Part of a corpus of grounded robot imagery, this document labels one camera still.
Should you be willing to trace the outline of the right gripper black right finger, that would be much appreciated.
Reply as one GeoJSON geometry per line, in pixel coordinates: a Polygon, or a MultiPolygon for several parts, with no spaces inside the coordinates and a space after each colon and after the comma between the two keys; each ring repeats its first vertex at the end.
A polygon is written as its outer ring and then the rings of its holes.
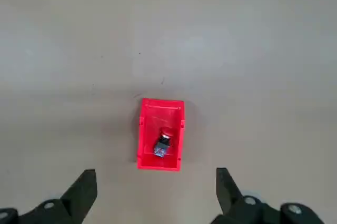
{"type": "Polygon", "coordinates": [[[257,197],[243,195],[227,168],[216,169],[216,195],[222,213],[212,223],[323,223],[308,206],[286,202],[274,209],[257,197]]]}

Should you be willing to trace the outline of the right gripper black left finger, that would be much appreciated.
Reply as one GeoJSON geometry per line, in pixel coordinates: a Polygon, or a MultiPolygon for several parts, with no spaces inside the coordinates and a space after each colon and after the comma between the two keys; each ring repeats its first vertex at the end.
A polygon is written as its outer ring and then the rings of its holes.
{"type": "Polygon", "coordinates": [[[60,198],[46,200],[23,215],[15,208],[2,208],[1,223],[82,223],[96,198],[96,171],[87,169],[60,198]]]}

